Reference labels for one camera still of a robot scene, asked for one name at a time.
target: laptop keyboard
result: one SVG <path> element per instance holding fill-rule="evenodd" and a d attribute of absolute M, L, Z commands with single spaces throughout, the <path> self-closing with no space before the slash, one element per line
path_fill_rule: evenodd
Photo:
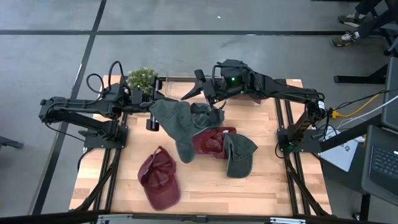
<path fill-rule="evenodd" d="M 377 147 L 373 148 L 372 170 L 398 179 L 398 155 Z"/>

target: person's foot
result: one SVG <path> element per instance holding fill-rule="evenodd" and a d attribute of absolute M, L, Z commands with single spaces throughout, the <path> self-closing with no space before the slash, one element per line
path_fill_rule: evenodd
<path fill-rule="evenodd" d="M 346 34 L 340 36 L 340 37 L 335 37 L 331 40 L 331 43 L 335 47 L 344 47 L 350 44 L 353 44 L 355 42 L 355 33 L 354 32 L 347 32 Z"/>
<path fill-rule="evenodd" d="M 354 14 L 349 14 L 347 16 L 338 16 L 337 19 L 342 24 L 346 24 L 346 25 L 353 26 L 353 27 L 359 27 L 365 20 L 365 17 L 360 19 L 359 13 L 354 13 Z"/>

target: yellow cable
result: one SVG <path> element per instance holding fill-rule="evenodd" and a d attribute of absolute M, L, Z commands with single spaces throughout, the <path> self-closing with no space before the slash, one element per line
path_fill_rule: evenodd
<path fill-rule="evenodd" d="M 376 97 L 378 97 L 378 96 L 379 96 L 379 94 L 377 94 L 376 96 L 372 97 L 368 102 L 366 102 L 364 105 L 362 105 L 360 108 L 358 108 L 356 111 L 354 111 L 354 112 L 352 112 L 350 114 L 343 115 L 343 114 L 339 114 L 339 112 L 337 112 L 337 111 L 333 111 L 332 118 L 337 118 L 337 117 L 347 118 L 347 117 L 350 117 L 350 116 L 356 114 L 357 112 L 359 112 L 361 109 L 363 109 L 366 105 L 368 105 L 370 102 L 372 102 L 372 100 L 376 99 Z"/>

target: sneaker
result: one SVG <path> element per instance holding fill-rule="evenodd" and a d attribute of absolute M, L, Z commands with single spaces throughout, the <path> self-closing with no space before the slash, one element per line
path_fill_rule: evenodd
<path fill-rule="evenodd" d="M 344 47 L 355 42 L 355 34 L 353 32 L 347 32 L 341 37 L 335 37 L 331 40 L 331 43 L 335 47 Z"/>
<path fill-rule="evenodd" d="M 346 24 L 346 25 L 353 26 L 353 27 L 359 27 L 365 20 L 365 17 L 360 19 L 358 16 L 359 16 L 359 13 L 354 13 L 354 14 L 350 14 L 348 16 L 338 16 L 337 19 L 342 24 Z"/>

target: fabric hat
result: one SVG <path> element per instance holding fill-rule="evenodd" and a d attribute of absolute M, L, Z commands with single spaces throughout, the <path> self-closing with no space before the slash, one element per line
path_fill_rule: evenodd
<path fill-rule="evenodd" d="M 157 100 L 149 111 L 165 132 L 175 140 L 178 155 L 182 162 L 189 163 L 195 158 L 192 136 L 218 127 L 224 121 L 224 111 L 217 110 L 220 120 L 211 121 L 208 105 L 186 101 Z"/>
<path fill-rule="evenodd" d="M 223 145 L 228 155 L 226 175 L 231 178 L 247 177 L 253 165 L 253 153 L 257 149 L 255 143 L 241 134 L 226 133 Z"/>
<path fill-rule="evenodd" d="M 141 165 L 138 181 L 155 210 L 165 210 L 180 200 L 175 162 L 162 146 L 159 146 Z"/>
<path fill-rule="evenodd" d="M 197 154 L 208 154 L 217 159 L 227 159 L 224 151 L 224 134 L 236 133 L 236 128 L 220 127 L 207 129 L 192 137 L 193 147 Z"/>

